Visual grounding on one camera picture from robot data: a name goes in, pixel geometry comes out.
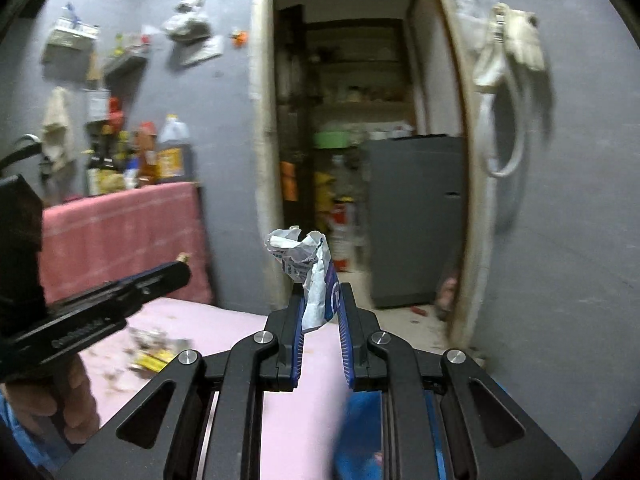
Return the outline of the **person left hand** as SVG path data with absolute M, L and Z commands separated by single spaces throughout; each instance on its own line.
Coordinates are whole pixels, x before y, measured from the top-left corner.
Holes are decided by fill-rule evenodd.
M 78 354 L 63 372 L 62 379 L 55 379 L 52 387 L 30 382 L 9 382 L 1 385 L 1 392 L 18 422 L 32 434 L 42 437 L 43 419 L 61 414 L 66 440 L 71 444 L 84 444 L 100 428 L 100 416 L 91 392 L 90 378 Z

